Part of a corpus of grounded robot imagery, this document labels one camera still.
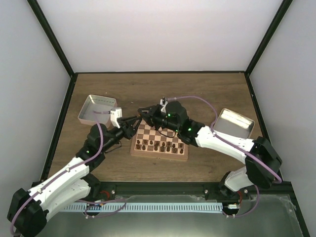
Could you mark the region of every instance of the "white cable tray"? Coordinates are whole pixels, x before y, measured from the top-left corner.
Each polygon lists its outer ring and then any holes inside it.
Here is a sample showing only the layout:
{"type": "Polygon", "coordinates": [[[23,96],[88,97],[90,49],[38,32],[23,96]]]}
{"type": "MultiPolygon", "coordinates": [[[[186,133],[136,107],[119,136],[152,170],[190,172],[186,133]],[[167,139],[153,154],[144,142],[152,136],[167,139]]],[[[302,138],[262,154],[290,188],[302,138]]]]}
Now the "white cable tray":
{"type": "MultiPolygon", "coordinates": [[[[124,203],[108,203],[101,207],[91,207],[87,212],[113,212],[124,203]]],[[[86,203],[75,202],[65,207],[62,212],[84,212],[86,203]]],[[[222,203],[134,203],[129,202],[120,212],[198,212],[198,213],[222,213],[222,203]]]]}

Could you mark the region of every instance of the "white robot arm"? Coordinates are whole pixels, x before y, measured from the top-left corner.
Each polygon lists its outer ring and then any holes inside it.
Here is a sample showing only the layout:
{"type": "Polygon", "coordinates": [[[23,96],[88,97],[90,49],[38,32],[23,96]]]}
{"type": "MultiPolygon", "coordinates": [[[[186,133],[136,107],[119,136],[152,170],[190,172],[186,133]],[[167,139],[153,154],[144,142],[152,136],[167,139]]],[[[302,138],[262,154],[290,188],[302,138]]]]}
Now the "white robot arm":
{"type": "Polygon", "coordinates": [[[277,173],[282,164],[282,160],[267,139],[243,139],[217,131],[212,132],[209,126],[190,119],[186,109],[178,101],[168,102],[163,98],[160,104],[140,108],[138,113],[156,130],[162,127],[177,132],[178,138],[185,144],[213,149],[245,164],[245,167],[239,170],[226,173],[220,182],[220,191],[226,197],[253,184],[269,188],[275,178],[273,173],[277,173]]]}

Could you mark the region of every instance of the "wooden table surface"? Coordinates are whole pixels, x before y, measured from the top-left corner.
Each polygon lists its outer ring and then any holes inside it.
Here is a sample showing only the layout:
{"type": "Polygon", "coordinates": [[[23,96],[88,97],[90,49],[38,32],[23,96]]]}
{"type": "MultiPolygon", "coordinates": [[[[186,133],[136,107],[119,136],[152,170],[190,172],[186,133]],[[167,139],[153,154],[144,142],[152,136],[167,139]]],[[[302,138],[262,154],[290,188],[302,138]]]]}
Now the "wooden table surface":
{"type": "MultiPolygon", "coordinates": [[[[243,74],[79,74],[69,104],[49,176],[65,166],[83,146],[91,126],[81,124],[78,114],[88,95],[116,98],[123,116],[137,114],[139,107],[159,103],[166,98],[196,95],[221,112],[230,109],[256,124],[251,138],[261,136],[258,120],[243,74]]],[[[215,115],[202,101],[183,99],[190,118],[210,125],[215,115]]],[[[217,151],[189,147],[187,161],[135,157],[130,155],[131,140],[122,140],[122,148],[106,154],[94,174],[101,181],[218,182],[227,171],[243,165],[217,151]]]]}

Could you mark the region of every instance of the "black frame edge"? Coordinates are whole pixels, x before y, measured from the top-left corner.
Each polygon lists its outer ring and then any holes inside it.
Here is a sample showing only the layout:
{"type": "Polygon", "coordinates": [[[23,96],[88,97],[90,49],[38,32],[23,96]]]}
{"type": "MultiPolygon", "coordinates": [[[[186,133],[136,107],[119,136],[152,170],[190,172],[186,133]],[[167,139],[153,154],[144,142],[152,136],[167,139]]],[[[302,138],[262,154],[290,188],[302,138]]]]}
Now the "black frame edge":
{"type": "Polygon", "coordinates": [[[258,63],[261,55],[263,54],[264,50],[266,49],[268,43],[270,42],[273,34],[275,33],[277,27],[279,26],[280,22],[282,21],[284,15],[286,14],[288,8],[291,6],[293,0],[283,0],[280,7],[278,8],[270,26],[268,27],[265,35],[263,36],[254,56],[252,57],[249,66],[246,69],[246,73],[250,75],[255,68],[256,64],[258,63]]]}
{"type": "Polygon", "coordinates": [[[256,112],[256,115],[257,115],[257,119],[258,119],[258,122],[259,122],[259,126],[260,126],[260,129],[261,129],[261,132],[262,132],[262,136],[264,138],[268,139],[268,141],[270,142],[268,131],[267,131],[265,122],[263,121],[263,117],[262,117],[262,114],[261,114],[261,111],[260,111],[260,108],[259,108],[259,104],[258,104],[255,92],[253,90],[253,87],[252,87],[252,84],[251,84],[251,81],[250,81],[250,76],[245,73],[245,78],[246,78],[246,83],[247,83],[247,86],[248,86],[248,89],[249,89],[249,92],[250,92],[252,104],[253,104],[253,107],[255,109],[255,112],[256,112]]]}
{"type": "Polygon", "coordinates": [[[135,71],[135,72],[78,72],[78,74],[205,74],[205,73],[245,73],[245,71],[135,71]]]}
{"type": "Polygon", "coordinates": [[[49,170],[50,170],[51,164],[52,164],[53,159],[54,159],[54,155],[55,155],[55,152],[56,152],[56,148],[57,148],[57,144],[58,144],[58,141],[59,141],[60,133],[61,133],[61,130],[62,130],[63,125],[64,125],[65,117],[66,117],[66,114],[67,114],[67,111],[68,111],[68,107],[69,107],[69,104],[70,104],[71,96],[72,96],[74,88],[75,88],[77,77],[78,77],[78,73],[75,73],[75,75],[70,78],[70,82],[69,82],[69,85],[68,85],[68,88],[67,88],[67,92],[66,92],[66,96],[65,96],[65,99],[64,99],[64,103],[63,103],[63,106],[62,106],[61,111],[60,111],[60,115],[59,115],[59,118],[58,118],[58,121],[57,121],[57,125],[56,125],[56,128],[55,128],[54,135],[53,135],[53,139],[52,139],[52,141],[50,143],[50,147],[49,147],[49,150],[48,150],[48,154],[47,154],[47,158],[46,158],[46,161],[45,161],[44,169],[43,169],[42,175],[40,177],[41,181],[46,180],[48,178],[49,170]]]}
{"type": "Polygon", "coordinates": [[[30,5],[31,9],[33,10],[35,16],[37,17],[43,30],[45,31],[50,43],[52,44],[53,48],[55,49],[60,61],[64,65],[69,76],[73,77],[75,73],[74,73],[71,65],[69,64],[68,59],[66,58],[66,55],[64,54],[64,51],[61,48],[53,30],[51,29],[38,1],[37,0],[28,0],[28,3],[30,5]]]}

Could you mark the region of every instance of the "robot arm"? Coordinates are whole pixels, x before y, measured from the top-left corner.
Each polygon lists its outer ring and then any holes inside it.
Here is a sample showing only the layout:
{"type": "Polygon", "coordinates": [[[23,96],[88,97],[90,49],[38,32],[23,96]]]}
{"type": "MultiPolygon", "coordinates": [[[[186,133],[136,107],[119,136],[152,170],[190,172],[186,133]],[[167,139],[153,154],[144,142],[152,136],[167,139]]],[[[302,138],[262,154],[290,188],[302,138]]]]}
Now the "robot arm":
{"type": "MultiPolygon", "coordinates": [[[[155,127],[156,130],[161,127],[177,132],[178,138],[185,144],[213,149],[245,164],[245,167],[237,171],[226,173],[220,182],[220,191],[226,197],[233,196],[239,189],[253,184],[265,189],[272,185],[275,178],[273,174],[244,152],[217,138],[210,127],[190,119],[186,109],[178,101],[168,103],[162,99],[160,104],[140,108],[138,113],[149,126],[155,127]]],[[[258,137],[257,140],[252,140],[220,132],[216,132],[216,134],[251,153],[273,172],[278,172],[282,160],[267,139],[258,137]]]]}
{"type": "Polygon", "coordinates": [[[13,195],[7,215],[10,222],[26,200],[37,192],[39,193],[26,205],[14,223],[14,226],[23,236],[36,236],[45,227],[47,221],[73,202],[82,198],[96,197],[99,193],[100,181],[90,172],[105,159],[104,152],[118,144],[124,137],[131,139],[136,134],[141,122],[141,118],[136,116],[121,118],[121,110],[118,109],[117,111],[120,111],[120,116],[115,118],[118,127],[107,130],[105,125],[100,125],[103,133],[103,147],[98,156],[85,162],[97,154],[100,148],[100,131],[97,125],[94,125],[87,135],[83,147],[65,167],[39,185],[27,191],[19,189],[13,195]],[[52,180],[54,181],[47,188],[42,189],[52,180]]]}

